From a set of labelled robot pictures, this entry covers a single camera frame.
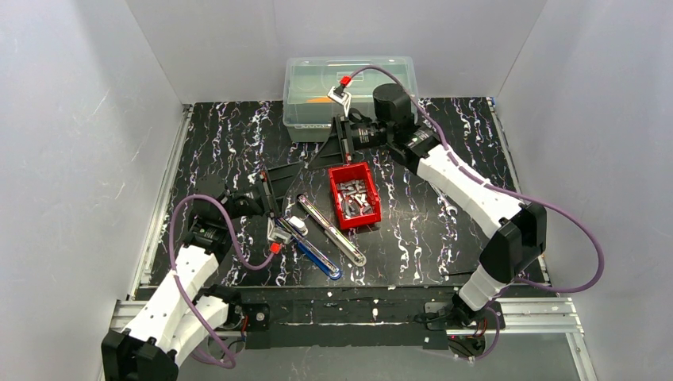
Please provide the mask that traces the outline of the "red plastic bin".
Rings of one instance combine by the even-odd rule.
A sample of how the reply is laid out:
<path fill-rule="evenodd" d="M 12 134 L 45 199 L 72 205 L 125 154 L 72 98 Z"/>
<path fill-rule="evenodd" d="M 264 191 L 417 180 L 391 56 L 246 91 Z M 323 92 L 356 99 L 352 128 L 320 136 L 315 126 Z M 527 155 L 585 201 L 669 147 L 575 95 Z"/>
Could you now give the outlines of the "red plastic bin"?
<path fill-rule="evenodd" d="M 358 229 L 381 222 L 381 202 L 367 163 L 332 167 L 329 181 L 340 229 Z"/>

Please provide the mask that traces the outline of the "blue stapler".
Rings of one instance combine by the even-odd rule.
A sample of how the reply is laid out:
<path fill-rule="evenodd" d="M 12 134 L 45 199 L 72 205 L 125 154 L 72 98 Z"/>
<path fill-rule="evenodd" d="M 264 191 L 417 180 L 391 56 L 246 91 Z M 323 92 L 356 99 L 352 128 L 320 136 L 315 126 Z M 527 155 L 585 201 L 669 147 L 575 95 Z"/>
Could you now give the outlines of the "blue stapler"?
<path fill-rule="evenodd" d="M 341 278 L 342 270 L 332 262 L 330 258 L 323 254 L 322 251 L 310 243 L 286 218 L 277 217 L 275 219 L 275 224 L 290 234 L 298 248 L 308 256 L 326 276 L 332 280 Z"/>

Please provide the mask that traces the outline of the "black silver stapler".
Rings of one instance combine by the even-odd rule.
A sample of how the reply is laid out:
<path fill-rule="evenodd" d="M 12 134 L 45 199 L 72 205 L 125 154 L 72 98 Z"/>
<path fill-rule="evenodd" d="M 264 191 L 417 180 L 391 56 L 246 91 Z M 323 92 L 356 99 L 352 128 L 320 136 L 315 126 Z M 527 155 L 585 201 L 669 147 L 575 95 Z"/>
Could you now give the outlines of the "black silver stapler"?
<path fill-rule="evenodd" d="M 364 267 L 366 265 L 367 259 L 365 255 L 304 194 L 299 194 L 297 201 L 304 211 L 319 224 L 325 235 L 356 267 Z"/>

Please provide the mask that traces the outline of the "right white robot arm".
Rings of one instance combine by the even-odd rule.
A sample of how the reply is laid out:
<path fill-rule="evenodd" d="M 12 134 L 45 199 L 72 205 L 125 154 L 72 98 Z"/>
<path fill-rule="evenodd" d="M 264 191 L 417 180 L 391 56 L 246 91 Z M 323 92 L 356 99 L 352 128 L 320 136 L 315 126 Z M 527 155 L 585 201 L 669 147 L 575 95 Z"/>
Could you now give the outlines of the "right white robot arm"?
<path fill-rule="evenodd" d="M 342 161 L 363 148 L 387 148 L 396 162 L 446 194 L 481 228 L 488 242 L 469 280 L 452 299 L 450 314 L 474 317 L 488 307 L 546 249 L 547 211 L 523 203 L 461 160 L 444 131 L 408 90 L 384 83 L 372 92 L 375 119 L 351 106 L 346 83 L 326 98 L 342 106 L 332 122 Z"/>

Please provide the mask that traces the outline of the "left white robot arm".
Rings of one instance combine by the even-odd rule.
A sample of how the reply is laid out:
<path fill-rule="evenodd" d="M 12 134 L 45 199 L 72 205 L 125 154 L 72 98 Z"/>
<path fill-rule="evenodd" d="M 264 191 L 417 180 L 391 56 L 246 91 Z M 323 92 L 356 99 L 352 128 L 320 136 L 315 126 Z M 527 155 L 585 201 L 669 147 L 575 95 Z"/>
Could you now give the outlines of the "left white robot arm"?
<path fill-rule="evenodd" d="M 181 210 L 192 211 L 183 239 L 169 239 L 170 269 L 152 297 L 121 331 L 111 329 L 102 340 L 106 380 L 176 380 L 185 359 L 211 337 L 225 354 L 209 364 L 231 369 L 236 357 L 215 329 L 224 325 L 230 308 L 240 301 L 229 288 L 204 290 L 206 280 L 220 267 L 228 250 L 235 249 L 249 270 L 267 267 L 273 257 L 251 264 L 243 256 L 233 220 L 239 217 L 280 217 L 284 199 L 302 163 L 263 169 L 254 183 L 230 190 L 223 177 L 207 174 L 196 182 L 194 194 L 178 202 L 168 232 L 175 234 Z"/>

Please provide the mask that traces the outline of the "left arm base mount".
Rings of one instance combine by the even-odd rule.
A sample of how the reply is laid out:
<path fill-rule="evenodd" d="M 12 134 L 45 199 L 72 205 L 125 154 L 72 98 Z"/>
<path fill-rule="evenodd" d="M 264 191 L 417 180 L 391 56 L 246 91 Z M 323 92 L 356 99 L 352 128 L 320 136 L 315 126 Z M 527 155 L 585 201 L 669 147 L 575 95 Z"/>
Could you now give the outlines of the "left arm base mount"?
<path fill-rule="evenodd" d="M 215 326 L 217 331 L 263 332 L 269 329 L 270 306 L 266 303 L 233 303 L 225 323 Z"/>

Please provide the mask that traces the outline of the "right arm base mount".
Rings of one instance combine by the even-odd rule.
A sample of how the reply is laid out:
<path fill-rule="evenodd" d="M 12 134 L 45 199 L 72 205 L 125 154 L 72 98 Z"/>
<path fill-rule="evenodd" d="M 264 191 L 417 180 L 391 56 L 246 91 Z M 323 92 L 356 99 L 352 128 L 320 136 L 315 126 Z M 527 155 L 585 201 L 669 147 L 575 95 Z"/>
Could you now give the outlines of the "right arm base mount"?
<path fill-rule="evenodd" d="M 413 316 L 413 322 L 432 331 L 473 329 L 472 336 L 481 337 L 488 329 L 506 327 L 499 302 L 488 301 L 480 310 L 472 310 L 457 294 L 448 302 L 426 302 L 424 310 Z"/>

